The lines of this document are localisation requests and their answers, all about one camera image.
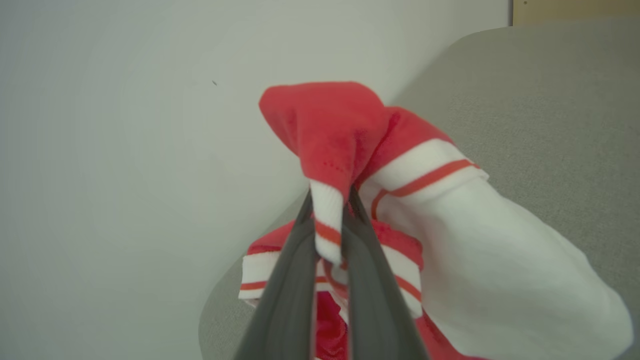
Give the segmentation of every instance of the yellow wooden board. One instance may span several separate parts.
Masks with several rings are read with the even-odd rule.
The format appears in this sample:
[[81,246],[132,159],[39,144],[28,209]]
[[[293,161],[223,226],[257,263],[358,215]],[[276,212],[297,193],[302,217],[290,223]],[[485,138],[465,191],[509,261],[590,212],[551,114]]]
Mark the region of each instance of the yellow wooden board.
[[640,14],[640,0],[513,0],[513,25]]

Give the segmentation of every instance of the red and white cloth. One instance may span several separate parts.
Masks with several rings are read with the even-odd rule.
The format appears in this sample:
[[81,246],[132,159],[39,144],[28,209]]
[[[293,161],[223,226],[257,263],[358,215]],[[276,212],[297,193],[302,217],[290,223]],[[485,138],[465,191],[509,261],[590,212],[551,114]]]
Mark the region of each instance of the red and white cloth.
[[[352,184],[433,359],[610,360],[632,343],[624,303],[585,255],[428,122],[356,83],[277,86],[260,109],[310,181],[319,359],[347,354],[340,229]],[[259,299],[290,229],[250,247],[240,299]]]

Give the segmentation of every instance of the gray fabric surface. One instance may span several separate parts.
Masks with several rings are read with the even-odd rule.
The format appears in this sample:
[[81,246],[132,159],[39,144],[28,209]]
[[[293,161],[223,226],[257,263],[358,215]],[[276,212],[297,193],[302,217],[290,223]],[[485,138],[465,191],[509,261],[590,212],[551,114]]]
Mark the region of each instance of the gray fabric surface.
[[[640,19],[502,28],[452,45],[398,98],[582,249],[640,320]],[[284,218],[292,218],[299,205]],[[239,263],[204,309],[205,360],[250,317]],[[640,359],[636,344],[621,359]]]

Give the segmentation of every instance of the cloth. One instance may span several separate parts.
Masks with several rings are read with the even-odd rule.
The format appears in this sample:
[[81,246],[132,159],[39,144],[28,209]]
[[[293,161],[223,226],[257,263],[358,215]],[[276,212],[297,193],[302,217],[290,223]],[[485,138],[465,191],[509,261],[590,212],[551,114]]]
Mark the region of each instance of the cloth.
[[[434,359],[608,360],[631,344],[624,303],[584,254],[497,193],[428,122],[384,107],[355,83],[277,86],[260,108],[310,180],[325,272],[342,264],[341,214],[352,183],[372,219],[420,241],[417,327]],[[264,254],[275,263],[277,251]],[[387,259],[392,269],[411,262]],[[243,284],[258,272],[268,278],[269,268],[243,267]],[[332,299],[344,314],[341,296]]]

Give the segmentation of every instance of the white wall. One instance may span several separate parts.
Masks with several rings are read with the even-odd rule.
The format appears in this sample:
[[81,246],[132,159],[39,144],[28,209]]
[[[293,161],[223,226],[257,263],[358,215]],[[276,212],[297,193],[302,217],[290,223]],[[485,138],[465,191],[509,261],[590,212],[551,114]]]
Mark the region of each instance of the white wall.
[[261,92],[388,101],[507,3],[0,1],[0,359],[198,359],[213,284],[305,187]]

